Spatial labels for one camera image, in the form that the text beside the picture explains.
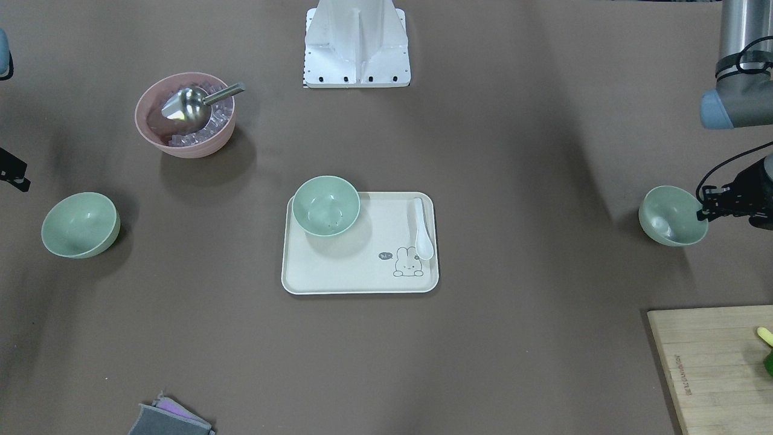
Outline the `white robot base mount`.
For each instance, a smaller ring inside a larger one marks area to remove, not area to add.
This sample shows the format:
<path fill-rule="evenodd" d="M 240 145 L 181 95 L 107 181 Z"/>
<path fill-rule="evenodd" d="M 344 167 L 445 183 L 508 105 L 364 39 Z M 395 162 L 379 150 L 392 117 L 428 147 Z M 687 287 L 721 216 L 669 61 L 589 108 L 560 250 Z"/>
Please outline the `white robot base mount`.
<path fill-rule="evenodd" d="M 320 1 L 306 12 L 306 88 L 402 88 L 411 83 L 408 27 L 392 1 Z"/>

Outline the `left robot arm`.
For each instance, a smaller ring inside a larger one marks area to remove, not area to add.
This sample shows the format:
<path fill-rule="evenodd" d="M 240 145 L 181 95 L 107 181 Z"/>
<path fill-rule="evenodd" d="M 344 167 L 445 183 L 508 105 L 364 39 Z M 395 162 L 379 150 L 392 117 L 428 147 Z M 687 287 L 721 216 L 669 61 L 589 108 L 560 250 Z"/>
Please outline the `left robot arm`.
<path fill-rule="evenodd" d="M 705 129 L 769 126 L 772 122 L 771 2 L 725 1 L 722 6 L 716 86 L 701 97 Z M 699 221 L 747 217 L 756 228 L 772 228 L 772 157 L 748 166 L 718 187 L 701 181 Z"/>

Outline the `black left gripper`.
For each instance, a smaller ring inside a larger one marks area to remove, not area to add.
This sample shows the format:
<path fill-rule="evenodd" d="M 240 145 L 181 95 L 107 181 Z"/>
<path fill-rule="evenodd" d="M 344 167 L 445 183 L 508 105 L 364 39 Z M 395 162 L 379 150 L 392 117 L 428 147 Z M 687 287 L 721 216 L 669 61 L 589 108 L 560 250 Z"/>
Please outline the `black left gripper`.
<path fill-rule="evenodd" d="M 772 230 L 772 155 L 769 154 L 737 174 L 727 187 L 698 187 L 701 209 L 698 221 L 726 216 L 748 216 L 756 228 Z"/>

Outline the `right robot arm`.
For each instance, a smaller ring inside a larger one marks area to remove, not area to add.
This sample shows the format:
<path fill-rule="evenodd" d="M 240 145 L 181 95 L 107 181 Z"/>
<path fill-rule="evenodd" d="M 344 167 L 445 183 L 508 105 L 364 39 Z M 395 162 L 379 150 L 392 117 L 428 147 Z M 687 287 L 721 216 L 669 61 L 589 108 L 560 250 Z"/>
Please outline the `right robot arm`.
<path fill-rule="evenodd" d="M 14 63 L 8 43 L 8 37 L 1 28 L 1 80 L 5 82 L 14 74 Z M 22 192 L 30 190 L 31 181 L 27 178 L 28 163 L 11 152 L 1 148 L 1 181 L 7 182 Z"/>

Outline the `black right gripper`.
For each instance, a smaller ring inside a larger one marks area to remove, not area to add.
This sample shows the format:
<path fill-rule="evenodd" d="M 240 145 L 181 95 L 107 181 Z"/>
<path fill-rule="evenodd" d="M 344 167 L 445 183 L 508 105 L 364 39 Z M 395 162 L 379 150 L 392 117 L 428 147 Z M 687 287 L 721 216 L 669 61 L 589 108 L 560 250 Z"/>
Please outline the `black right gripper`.
<path fill-rule="evenodd" d="M 1 181 L 8 182 L 12 187 L 22 192 L 30 190 L 31 181 L 25 178 L 27 163 L 5 149 L 1 153 Z"/>

